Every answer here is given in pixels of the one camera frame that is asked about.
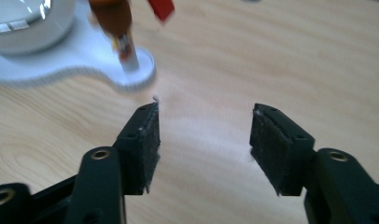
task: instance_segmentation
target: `wood grain surface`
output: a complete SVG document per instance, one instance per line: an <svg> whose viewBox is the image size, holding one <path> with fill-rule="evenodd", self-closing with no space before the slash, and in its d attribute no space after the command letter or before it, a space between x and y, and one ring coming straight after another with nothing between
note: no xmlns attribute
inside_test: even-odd
<svg viewBox="0 0 379 224"><path fill-rule="evenodd" d="M160 101L161 161L151 192L127 198L129 223L307 223L302 197L277 197L248 144L252 107L279 108L344 150L379 183L379 2L175 0L159 24L132 1L133 37L156 81L119 92L70 77L0 86L0 184L38 192L110 146L135 109Z"/></svg>

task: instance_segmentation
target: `red cap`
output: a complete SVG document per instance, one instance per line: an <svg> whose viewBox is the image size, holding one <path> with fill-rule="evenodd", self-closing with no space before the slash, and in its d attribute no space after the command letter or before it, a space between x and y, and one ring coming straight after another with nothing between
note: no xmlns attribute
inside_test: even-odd
<svg viewBox="0 0 379 224"><path fill-rule="evenodd" d="M155 16L160 21L166 21L175 11L175 5L172 0L148 0L154 10Z"/></svg>

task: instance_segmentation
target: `screw hole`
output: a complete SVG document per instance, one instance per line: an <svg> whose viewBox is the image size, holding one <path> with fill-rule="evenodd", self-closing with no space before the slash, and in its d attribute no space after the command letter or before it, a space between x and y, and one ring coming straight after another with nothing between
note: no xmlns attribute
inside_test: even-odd
<svg viewBox="0 0 379 224"><path fill-rule="evenodd" d="M339 152L330 152L330 158L332 158L335 161L347 161L347 157Z"/></svg>
<svg viewBox="0 0 379 224"><path fill-rule="evenodd" d="M0 205L9 202L15 195L13 189L0 189Z"/></svg>
<svg viewBox="0 0 379 224"><path fill-rule="evenodd" d="M94 160L102 160L107 158L110 155L110 152L107 150L99 150L91 154L91 158Z"/></svg>

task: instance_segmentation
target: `white base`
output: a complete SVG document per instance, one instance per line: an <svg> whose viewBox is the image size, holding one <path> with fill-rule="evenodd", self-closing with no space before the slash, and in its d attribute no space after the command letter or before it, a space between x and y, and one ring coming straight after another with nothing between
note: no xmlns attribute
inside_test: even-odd
<svg viewBox="0 0 379 224"><path fill-rule="evenodd" d="M76 1L76 18L70 32L55 46L26 55L0 55L0 84L11 87L45 85L63 77L107 77L121 90L145 88L155 77L154 59L136 47L139 68L124 72L110 41L88 22L87 1Z"/></svg>

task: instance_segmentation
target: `orange object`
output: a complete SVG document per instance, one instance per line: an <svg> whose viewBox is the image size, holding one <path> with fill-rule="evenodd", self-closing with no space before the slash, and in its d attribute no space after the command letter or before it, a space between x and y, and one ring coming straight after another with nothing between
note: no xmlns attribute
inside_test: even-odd
<svg viewBox="0 0 379 224"><path fill-rule="evenodd" d="M89 3L103 30L116 37L128 33L132 13L127 0L89 0Z"/></svg>

